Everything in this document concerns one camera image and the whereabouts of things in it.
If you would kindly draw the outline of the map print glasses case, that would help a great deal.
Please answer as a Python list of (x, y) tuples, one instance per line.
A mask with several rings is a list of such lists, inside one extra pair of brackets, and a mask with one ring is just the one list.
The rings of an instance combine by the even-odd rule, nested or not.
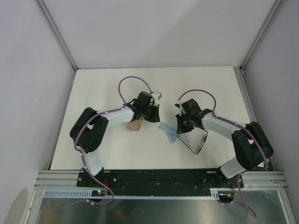
[(143, 118), (127, 123), (127, 129), (130, 131), (139, 131), (143, 123)]

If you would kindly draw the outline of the light blue cleaning cloth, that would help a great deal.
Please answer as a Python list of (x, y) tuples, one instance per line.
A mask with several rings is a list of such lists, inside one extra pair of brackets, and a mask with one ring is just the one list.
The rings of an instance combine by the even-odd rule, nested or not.
[(158, 129), (162, 130), (166, 134), (171, 144), (176, 142), (180, 137), (180, 134), (177, 134), (177, 130), (173, 127), (168, 126), (166, 123), (160, 122)]

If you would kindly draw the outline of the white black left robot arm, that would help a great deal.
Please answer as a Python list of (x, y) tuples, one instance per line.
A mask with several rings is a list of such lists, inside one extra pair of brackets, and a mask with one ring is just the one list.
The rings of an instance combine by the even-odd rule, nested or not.
[(125, 103), (121, 108), (98, 112), (90, 107), (84, 109), (79, 119), (70, 131), (74, 149), (81, 155), (84, 169), (88, 172), (87, 181), (92, 186), (103, 182), (100, 173), (103, 166), (96, 155), (107, 129), (123, 123), (132, 123), (144, 119), (147, 122), (158, 123), (160, 92), (147, 93), (142, 91), (138, 97)]

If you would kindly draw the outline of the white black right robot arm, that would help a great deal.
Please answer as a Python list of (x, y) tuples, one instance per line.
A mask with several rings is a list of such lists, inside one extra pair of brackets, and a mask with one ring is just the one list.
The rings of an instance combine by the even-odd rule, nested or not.
[(237, 123), (216, 115), (210, 109), (202, 110), (194, 99), (178, 101), (177, 134), (189, 133), (195, 128), (205, 132), (213, 131), (232, 141), (235, 157), (222, 166), (216, 174), (215, 181), (220, 187), (227, 187), (232, 177), (251, 171), (274, 154), (268, 138), (257, 122)]

